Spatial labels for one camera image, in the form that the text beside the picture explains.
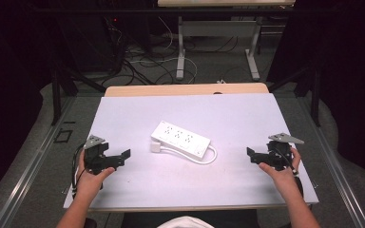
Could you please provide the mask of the black metal stand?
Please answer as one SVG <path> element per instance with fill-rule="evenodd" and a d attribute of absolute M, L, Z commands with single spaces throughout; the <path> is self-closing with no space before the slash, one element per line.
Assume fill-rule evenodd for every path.
<path fill-rule="evenodd" d="M 104 86 L 98 85 L 82 73 L 60 63 L 54 63 L 50 68 L 50 73 L 53 104 L 52 125 L 56 125 L 62 116 L 61 91 L 71 97 L 75 97 L 79 92 L 74 80 L 81 81 L 99 92 L 104 93 L 106 91 Z"/>
<path fill-rule="evenodd" d="M 299 80 L 295 87 L 295 95 L 297 97 L 305 97 L 308 91 L 312 92 L 310 104 L 310 116 L 317 127 L 319 122 L 319 98 L 320 98 L 320 68 L 312 64 L 301 67 L 295 73 L 285 77 L 284 79 L 268 86 L 270 92 L 274 92 L 280 87 L 291 81 Z"/>

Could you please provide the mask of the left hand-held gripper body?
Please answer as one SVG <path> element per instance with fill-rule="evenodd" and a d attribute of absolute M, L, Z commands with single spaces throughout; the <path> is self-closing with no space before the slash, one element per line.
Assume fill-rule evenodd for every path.
<path fill-rule="evenodd" d="M 105 139 L 90 135 L 84 145 L 85 149 L 85 168 L 94 175 L 99 174 L 104 169 L 108 168 L 107 162 L 109 159 L 120 159 L 119 156 L 105 155 L 105 151 L 109 148 L 109 143 Z"/>

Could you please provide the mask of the person's right hand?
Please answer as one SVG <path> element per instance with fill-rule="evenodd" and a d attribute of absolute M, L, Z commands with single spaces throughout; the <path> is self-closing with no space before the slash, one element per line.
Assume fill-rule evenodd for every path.
<path fill-rule="evenodd" d="M 301 156 L 293 147 L 290 148 L 290 151 L 293 154 L 292 166 L 284 170 L 277 171 L 264 162 L 259 164 L 259 168 L 272 178 L 275 186 L 282 195 L 284 193 L 294 194 L 299 191 L 295 173 L 298 171 Z"/>

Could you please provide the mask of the person's left hand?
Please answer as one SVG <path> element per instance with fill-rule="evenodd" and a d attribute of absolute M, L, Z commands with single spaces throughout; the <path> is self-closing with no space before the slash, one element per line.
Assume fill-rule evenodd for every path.
<path fill-rule="evenodd" d="M 99 174 L 89 173 L 85 168 L 85 151 L 79 157 L 78 170 L 76 174 L 76 195 L 75 198 L 82 200 L 93 200 L 101 189 L 104 180 L 115 172 L 113 167 L 108 167 Z"/>

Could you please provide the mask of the white power strip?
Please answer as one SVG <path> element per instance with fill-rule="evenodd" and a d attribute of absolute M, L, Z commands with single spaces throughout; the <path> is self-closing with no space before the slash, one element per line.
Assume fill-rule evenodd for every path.
<path fill-rule="evenodd" d="M 168 148 L 182 152 L 196 162 L 203 160 L 210 145 L 209 139 L 165 121 L 158 124 L 151 138 Z"/>

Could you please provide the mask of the aluminium floor rail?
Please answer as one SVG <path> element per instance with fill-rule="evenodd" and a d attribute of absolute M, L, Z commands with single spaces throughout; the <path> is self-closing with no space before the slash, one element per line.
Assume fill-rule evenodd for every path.
<path fill-rule="evenodd" d="M 48 151 L 53 144 L 54 137 L 60 130 L 61 121 L 68 114 L 75 98 L 65 98 L 60 106 L 60 117 L 55 125 L 51 124 L 50 103 L 45 102 L 39 117 L 29 132 L 25 143 L 8 170 L 7 180 L 14 178 L 10 187 L 10 194 L 0 210 L 0 228 L 9 228 L 20 205 L 34 182 Z"/>
<path fill-rule="evenodd" d="M 344 202 L 347 211 L 355 225 L 355 228 L 365 228 L 365 214 L 360 207 L 358 200 L 355 197 L 355 193 L 347 181 L 343 168 L 337 159 L 336 154 L 329 145 L 325 138 L 321 128 L 317 126 L 313 118 L 311 117 L 311 109 L 308 105 L 306 98 L 298 98 L 298 103 L 302 112 L 306 115 L 307 122 L 312 127 L 314 133 L 317 136 L 317 141 L 322 147 L 322 157 L 331 173 L 331 176 L 336 184 L 338 193 L 340 194 L 342 201 Z"/>

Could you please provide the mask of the person's white shirt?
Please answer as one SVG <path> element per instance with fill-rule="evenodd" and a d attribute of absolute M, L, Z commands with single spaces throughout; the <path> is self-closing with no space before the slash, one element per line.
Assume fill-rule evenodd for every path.
<path fill-rule="evenodd" d="M 164 222 L 157 228 L 214 228 L 214 227 L 199 218 L 183 216 L 183 217 L 173 218 L 167 222 Z"/>

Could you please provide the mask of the person's dark pants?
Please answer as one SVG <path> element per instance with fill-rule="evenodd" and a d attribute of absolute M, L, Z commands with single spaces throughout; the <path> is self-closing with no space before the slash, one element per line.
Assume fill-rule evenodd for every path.
<path fill-rule="evenodd" d="M 259 228 L 257 211 L 252 209 L 125 213 L 121 227 L 157 228 L 164 222 L 183 216 L 201 219 L 214 228 Z"/>

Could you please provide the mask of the white metal desk frame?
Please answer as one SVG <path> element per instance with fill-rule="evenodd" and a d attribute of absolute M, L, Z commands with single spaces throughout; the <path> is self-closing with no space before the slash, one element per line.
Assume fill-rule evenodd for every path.
<path fill-rule="evenodd" d="M 184 76 L 185 49 L 183 40 L 185 37 L 250 37 L 251 45 L 245 51 L 245 56 L 250 70 L 250 76 L 254 81 L 260 79 L 255 60 L 255 52 L 260 35 L 262 18 L 256 17 L 251 21 L 185 21 L 181 17 L 178 20 L 178 46 L 179 55 L 177 61 L 176 79 L 182 80 Z"/>

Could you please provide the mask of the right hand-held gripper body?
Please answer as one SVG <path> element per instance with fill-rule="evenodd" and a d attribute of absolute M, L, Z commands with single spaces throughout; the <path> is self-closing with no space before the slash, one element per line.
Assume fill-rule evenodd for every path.
<path fill-rule="evenodd" d="M 271 166 L 274 166 L 278 171 L 292 166 L 291 143 L 304 144 L 304 141 L 286 133 L 269 136 L 269 139 L 270 142 L 267 144 L 267 148 L 268 152 L 273 155 Z"/>

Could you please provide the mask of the dark computer tower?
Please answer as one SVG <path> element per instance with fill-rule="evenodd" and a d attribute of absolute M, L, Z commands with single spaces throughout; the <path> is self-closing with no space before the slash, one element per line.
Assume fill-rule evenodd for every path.
<path fill-rule="evenodd" d="M 118 73 L 123 56 L 116 46 L 120 32 L 102 16 L 75 17 L 71 23 L 79 40 L 74 42 L 75 59 L 82 71 Z"/>

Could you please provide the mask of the wooden table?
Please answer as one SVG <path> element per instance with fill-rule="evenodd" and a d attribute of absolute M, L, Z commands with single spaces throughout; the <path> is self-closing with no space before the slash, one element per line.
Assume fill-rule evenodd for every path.
<path fill-rule="evenodd" d="M 197 85 L 126 85 L 110 86 L 106 97 L 182 96 L 238 93 L 268 93 L 263 83 L 197 84 Z"/>

